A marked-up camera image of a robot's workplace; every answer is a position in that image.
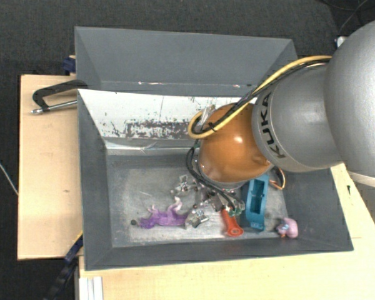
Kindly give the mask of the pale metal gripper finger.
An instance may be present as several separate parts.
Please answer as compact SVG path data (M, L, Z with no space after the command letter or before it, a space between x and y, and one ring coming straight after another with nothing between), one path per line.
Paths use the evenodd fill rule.
M196 229L207 221L209 218L202 209L192 209L187 215L184 227L185 229Z
M172 196L188 196L198 191L196 180L187 174L179 176L179 182L170 190Z

